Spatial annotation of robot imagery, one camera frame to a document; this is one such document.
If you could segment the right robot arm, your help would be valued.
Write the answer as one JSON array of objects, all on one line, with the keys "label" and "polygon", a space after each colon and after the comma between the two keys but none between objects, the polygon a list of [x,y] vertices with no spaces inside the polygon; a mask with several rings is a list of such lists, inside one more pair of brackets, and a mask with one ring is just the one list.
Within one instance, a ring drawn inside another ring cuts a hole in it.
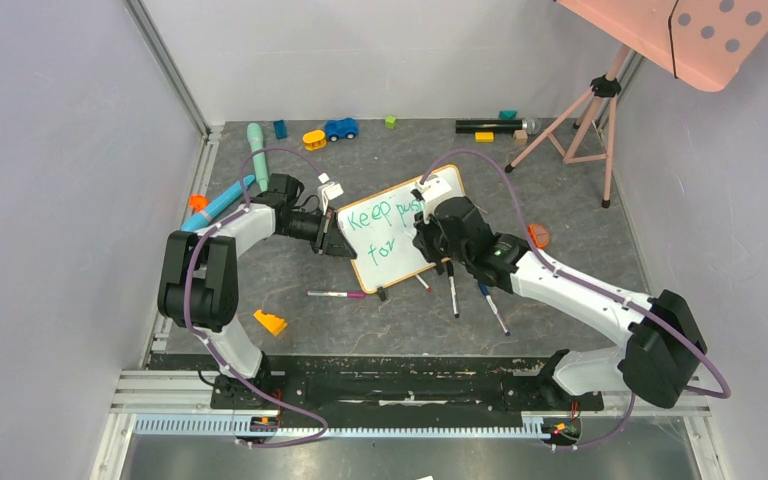
[{"label": "right robot arm", "polygon": [[464,196],[415,214],[414,227],[414,246],[437,269],[445,259],[457,262],[487,287],[547,304],[612,341],[588,352],[557,351],[539,373],[545,405],[628,391],[672,408],[689,390],[707,346],[681,295],[663,290],[651,297],[568,268],[521,237],[493,232]]}]

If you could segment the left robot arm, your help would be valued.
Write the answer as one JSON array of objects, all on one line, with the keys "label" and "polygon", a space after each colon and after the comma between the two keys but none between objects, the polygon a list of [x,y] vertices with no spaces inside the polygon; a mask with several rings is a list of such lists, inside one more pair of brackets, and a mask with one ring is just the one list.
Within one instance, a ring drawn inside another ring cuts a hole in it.
[{"label": "left robot arm", "polygon": [[273,174],[265,192],[222,221],[196,232],[175,231],[166,243],[160,314],[200,340],[223,375],[240,376],[235,392],[250,407],[272,399],[274,381],[260,372],[263,353],[237,318],[239,257],[272,236],[305,241],[318,255],[357,257],[339,229],[336,210],[328,204],[303,210],[298,204],[303,191],[300,180]]}]

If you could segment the white board orange frame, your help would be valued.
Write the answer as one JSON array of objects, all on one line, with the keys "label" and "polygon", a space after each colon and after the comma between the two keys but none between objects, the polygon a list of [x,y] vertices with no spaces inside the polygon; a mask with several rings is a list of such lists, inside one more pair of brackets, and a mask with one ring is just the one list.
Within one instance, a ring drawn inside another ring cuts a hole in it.
[{"label": "white board orange frame", "polygon": [[413,245],[415,215],[423,211],[412,194],[419,180],[411,178],[338,210],[339,229],[356,252],[351,265],[366,294],[433,267]]}]

